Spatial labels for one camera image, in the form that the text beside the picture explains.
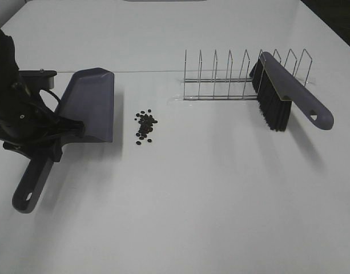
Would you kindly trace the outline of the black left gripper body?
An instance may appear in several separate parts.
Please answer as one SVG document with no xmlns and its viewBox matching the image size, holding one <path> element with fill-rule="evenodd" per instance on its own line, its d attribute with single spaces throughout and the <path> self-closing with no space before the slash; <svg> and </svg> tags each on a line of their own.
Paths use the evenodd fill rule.
<svg viewBox="0 0 350 274">
<path fill-rule="evenodd" d="M 32 146 L 61 141 L 62 135 L 56 131 L 59 118 L 46 106 L 40 94 L 0 94 L 0 140 L 3 147 L 28 159 Z"/>
</svg>

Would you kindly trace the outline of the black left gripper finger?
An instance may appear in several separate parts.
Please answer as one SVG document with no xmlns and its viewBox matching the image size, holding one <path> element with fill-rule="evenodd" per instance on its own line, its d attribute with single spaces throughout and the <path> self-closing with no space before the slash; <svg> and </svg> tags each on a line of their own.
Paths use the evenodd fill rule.
<svg viewBox="0 0 350 274">
<path fill-rule="evenodd" d="M 80 120 L 60 117 L 56 124 L 56 131 L 62 136 L 75 136 L 81 138 L 85 133 L 85 125 Z"/>
<path fill-rule="evenodd" d="M 51 141 L 32 146 L 29 159 L 48 159 L 54 163 L 57 163 L 60 162 L 62 154 L 61 141 Z"/>
</svg>

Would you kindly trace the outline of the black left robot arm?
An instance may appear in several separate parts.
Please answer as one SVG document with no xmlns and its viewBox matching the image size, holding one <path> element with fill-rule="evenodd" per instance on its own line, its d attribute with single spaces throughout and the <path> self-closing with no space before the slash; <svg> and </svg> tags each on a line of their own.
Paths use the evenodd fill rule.
<svg viewBox="0 0 350 274">
<path fill-rule="evenodd" d="M 0 140 L 5 149 L 29 159 L 42 155 L 59 162 L 62 139 L 83 135 L 82 121 L 60 116 L 40 95 L 45 91 L 61 107 L 61 99 L 52 92 L 56 75 L 53 70 L 21 71 L 13 38 L 0 29 Z"/>
</svg>

